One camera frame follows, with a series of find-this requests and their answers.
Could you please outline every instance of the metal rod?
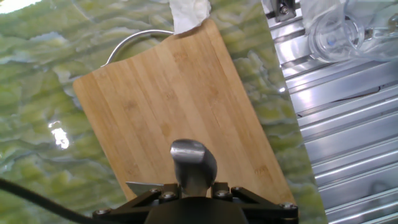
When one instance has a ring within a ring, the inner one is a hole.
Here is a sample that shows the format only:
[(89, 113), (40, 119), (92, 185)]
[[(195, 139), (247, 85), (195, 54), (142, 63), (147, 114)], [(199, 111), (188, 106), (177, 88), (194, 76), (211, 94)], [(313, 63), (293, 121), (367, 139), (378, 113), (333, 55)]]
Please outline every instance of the metal rod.
[(152, 30), (144, 30), (144, 31), (140, 31), (138, 33), (135, 33), (133, 35), (130, 35), (129, 37), (126, 37), (124, 40), (122, 40), (122, 42), (120, 42), (115, 49), (113, 49), (111, 55), (109, 56), (108, 60), (106, 61), (106, 63), (104, 65), (102, 65), (101, 67), (109, 64), (112, 62), (113, 58), (116, 56), (117, 52), (119, 52), (120, 49), (122, 49), (123, 46), (125, 46), (130, 40), (136, 38), (136, 37), (140, 37), (143, 35), (147, 35), (147, 34), (168, 34), (168, 35), (172, 35), (174, 34), (174, 32), (172, 31), (167, 31), (167, 30), (157, 30), (157, 29), (152, 29)]

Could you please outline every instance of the bamboo cutting board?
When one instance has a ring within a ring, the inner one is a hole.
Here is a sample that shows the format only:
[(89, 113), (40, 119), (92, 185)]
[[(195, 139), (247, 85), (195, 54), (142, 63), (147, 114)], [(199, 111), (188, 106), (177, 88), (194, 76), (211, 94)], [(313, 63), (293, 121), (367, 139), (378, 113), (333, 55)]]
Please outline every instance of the bamboo cutting board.
[(216, 181), (294, 202), (215, 23), (171, 36), (73, 87), (127, 199), (126, 181), (174, 183), (170, 145), (202, 142)]

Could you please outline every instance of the screw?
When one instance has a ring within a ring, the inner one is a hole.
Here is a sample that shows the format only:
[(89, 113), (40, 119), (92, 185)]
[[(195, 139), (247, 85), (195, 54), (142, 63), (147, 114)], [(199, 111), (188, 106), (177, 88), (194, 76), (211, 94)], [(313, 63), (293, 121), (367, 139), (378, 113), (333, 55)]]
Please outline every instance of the screw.
[(279, 206), (281, 206), (283, 209), (295, 209), (297, 208), (297, 205), (290, 203), (290, 202), (285, 202), (282, 204), (279, 204)]
[(95, 211), (97, 215), (104, 215), (112, 211), (112, 208), (102, 208)]
[(233, 190), (241, 190), (242, 187), (233, 187), (232, 189), (233, 189)]
[(149, 191), (152, 192), (152, 193), (157, 193), (157, 192), (159, 192), (160, 190), (159, 190), (159, 189), (150, 189)]
[(287, 6), (282, 6), (282, 7), (279, 9), (279, 12), (280, 12), (282, 15), (286, 15), (287, 13), (289, 13), (289, 8), (288, 8)]
[(219, 190), (219, 191), (216, 192), (216, 196), (217, 197), (227, 197), (230, 194), (231, 193), (226, 191), (226, 190)]
[(162, 197), (163, 197), (164, 199), (174, 198), (174, 197), (175, 197), (175, 193), (173, 193), (173, 192), (164, 192), (164, 193), (162, 194)]

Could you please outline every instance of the green marble countertop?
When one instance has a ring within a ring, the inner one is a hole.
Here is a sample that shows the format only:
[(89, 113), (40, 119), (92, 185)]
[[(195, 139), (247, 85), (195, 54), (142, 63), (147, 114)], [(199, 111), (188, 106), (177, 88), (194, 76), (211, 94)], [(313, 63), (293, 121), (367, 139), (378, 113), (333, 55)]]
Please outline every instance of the green marble countertop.
[[(126, 202), (72, 82), (139, 30), (172, 30), (168, 0), (3, 0), (0, 6), (0, 176), (80, 213)], [(216, 22), (300, 208), (327, 223), (260, 0), (211, 0)], [(161, 37), (144, 37), (128, 58)], [(0, 223), (68, 223), (0, 192)]]

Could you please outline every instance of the sink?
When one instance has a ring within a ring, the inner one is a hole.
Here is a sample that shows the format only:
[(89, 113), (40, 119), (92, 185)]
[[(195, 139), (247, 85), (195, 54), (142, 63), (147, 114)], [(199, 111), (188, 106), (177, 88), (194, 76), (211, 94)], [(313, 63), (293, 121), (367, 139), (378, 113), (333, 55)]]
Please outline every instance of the sink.
[(398, 219), (398, 62), (311, 58), (302, 11), (267, 15), (329, 223)]

